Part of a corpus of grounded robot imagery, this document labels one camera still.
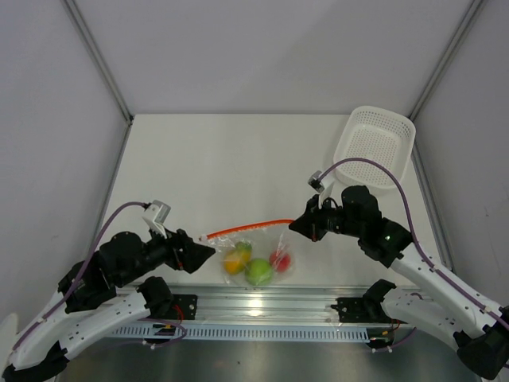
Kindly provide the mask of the yellow green mango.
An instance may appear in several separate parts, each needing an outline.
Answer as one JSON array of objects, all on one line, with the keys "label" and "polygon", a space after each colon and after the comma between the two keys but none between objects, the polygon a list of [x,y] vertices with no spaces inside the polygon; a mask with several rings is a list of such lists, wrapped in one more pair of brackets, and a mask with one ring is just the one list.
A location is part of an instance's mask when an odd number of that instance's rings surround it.
[{"label": "yellow green mango", "polygon": [[229,250],[223,258],[223,269],[229,275],[237,275],[246,268],[251,261],[252,246],[248,242],[240,241]]}]

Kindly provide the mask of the red yellow peach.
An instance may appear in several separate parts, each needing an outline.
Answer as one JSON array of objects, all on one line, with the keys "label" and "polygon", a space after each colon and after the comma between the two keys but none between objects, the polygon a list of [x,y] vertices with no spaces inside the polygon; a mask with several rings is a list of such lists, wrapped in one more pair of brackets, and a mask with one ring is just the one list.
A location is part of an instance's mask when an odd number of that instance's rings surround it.
[{"label": "red yellow peach", "polygon": [[279,274],[287,272],[290,269],[292,262],[292,256],[287,251],[274,251],[269,257],[270,265]]}]

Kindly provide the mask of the clear orange-zipper zip bag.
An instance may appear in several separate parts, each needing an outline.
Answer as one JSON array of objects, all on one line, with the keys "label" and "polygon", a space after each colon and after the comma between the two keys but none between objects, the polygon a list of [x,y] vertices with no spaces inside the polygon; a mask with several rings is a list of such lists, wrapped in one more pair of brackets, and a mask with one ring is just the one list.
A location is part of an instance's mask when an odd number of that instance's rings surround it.
[{"label": "clear orange-zipper zip bag", "polygon": [[[291,219],[268,220],[258,223],[245,224],[237,227],[226,228],[217,232],[208,233],[200,237],[200,242],[212,248],[216,253],[213,256],[214,275],[218,276],[225,285],[232,287],[246,287],[250,289],[259,289],[271,287],[283,283],[290,279],[297,266],[297,253],[295,245],[290,237],[289,224]],[[237,275],[229,275],[223,269],[223,258],[236,243],[244,241],[252,246],[253,259],[265,259],[269,261],[270,254],[274,251],[287,251],[291,254],[293,262],[290,269],[282,274],[274,269],[274,277],[270,285],[252,286],[245,278],[245,269]]]}]

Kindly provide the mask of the green apple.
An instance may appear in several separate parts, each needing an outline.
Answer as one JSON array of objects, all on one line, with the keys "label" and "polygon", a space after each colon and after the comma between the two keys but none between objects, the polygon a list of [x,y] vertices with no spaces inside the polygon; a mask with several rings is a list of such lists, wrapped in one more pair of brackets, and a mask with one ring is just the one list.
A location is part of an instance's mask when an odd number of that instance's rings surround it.
[{"label": "green apple", "polygon": [[268,260],[253,259],[245,269],[246,281],[254,287],[270,285],[274,277],[274,270]]}]

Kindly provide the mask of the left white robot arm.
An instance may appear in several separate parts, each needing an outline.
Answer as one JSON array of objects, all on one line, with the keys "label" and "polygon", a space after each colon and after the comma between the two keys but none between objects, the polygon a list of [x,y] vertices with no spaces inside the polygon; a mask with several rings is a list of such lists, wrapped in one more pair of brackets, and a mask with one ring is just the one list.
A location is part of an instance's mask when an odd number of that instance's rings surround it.
[{"label": "left white robot arm", "polygon": [[166,281],[150,272],[166,265],[192,274],[215,252],[181,229],[154,233],[148,242],[133,232],[114,235],[59,281],[42,315],[19,334],[2,379],[50,380],[85,349],[131,322],[181,319]]}]

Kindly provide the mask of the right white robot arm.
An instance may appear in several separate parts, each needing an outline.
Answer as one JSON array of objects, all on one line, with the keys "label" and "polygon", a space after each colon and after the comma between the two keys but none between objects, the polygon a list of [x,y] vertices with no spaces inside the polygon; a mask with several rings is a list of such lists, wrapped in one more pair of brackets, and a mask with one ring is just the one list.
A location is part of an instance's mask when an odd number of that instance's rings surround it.
[{"label": "right white robot arm", "polygon": [[340,205],[313,196],[289,229],[313,242],[329,232],[354,237],[366,256],[410,280],[427,296],[413,298],[381,279],[363,301],[363,312],[372,321],[388,316],[428,333],[485,380],[494,380],[508,366],[508,308],[435,261],[412,232],[382,215],[367,187],[347,187]]}]

